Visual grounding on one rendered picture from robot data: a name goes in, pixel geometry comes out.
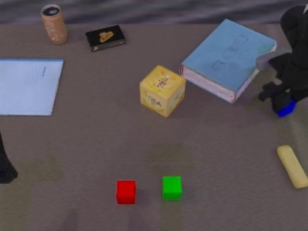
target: book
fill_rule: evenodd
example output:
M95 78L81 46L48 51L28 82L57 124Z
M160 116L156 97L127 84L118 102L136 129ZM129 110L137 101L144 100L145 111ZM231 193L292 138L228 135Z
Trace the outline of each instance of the book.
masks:
M0 115L50 116L64 60L0 59Z
M276 40L225 19L181 63L180 75L235 103L259 72L257 58L276 48Z

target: table surface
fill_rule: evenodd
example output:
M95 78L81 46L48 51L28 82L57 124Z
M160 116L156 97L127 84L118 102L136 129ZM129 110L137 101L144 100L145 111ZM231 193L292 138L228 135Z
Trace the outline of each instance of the table surface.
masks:
M53 46L43 26L0 26L2 57L63 58L53 114L0 117L19 172L0 185L2 231L306 231L308 191L293 188L276 155L289 144L308 167L307 102L278 119L260 73L235 105L187 83L170 118L140 105L139 82L181 61L215 25L122 25L127 44L92 53L72 25ZM278 25L250 25L287 47ZM181 175L183 199L165 202L162 176ZM137 183L136 205L117 205L117 180Z

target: book cover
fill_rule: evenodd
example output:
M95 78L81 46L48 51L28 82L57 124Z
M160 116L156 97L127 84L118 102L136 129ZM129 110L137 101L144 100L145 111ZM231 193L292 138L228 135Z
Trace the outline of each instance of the book cover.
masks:
M181 64L188 81L233 103L257 75L257 57L277 42L225 19Z

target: gold logo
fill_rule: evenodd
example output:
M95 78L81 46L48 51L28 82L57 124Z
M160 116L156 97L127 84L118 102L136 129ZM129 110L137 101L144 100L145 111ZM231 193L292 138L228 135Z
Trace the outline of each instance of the gold logo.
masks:
M108 32L102 32L100 33L100 42L106 42L108 39L110 39L112 36L114 35L114 33L112 31L108 31Z

